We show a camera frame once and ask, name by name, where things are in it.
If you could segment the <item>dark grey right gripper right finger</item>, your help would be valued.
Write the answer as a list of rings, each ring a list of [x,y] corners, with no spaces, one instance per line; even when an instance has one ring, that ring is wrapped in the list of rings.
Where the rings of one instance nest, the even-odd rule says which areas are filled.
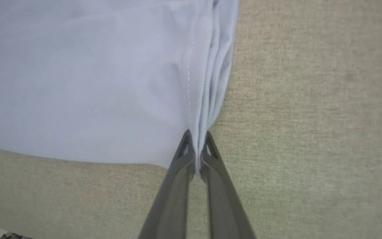
[[[208,131],[200,173],[207,185],[211,239],[256,239],[213,136]]]

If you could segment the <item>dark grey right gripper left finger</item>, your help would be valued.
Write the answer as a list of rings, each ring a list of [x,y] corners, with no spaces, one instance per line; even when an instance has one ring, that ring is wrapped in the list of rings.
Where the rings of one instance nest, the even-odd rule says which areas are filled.
[[[186,238],[189,184],[194,174],[195,150],[191,132],[186,130],[142,226],[139,239]]]

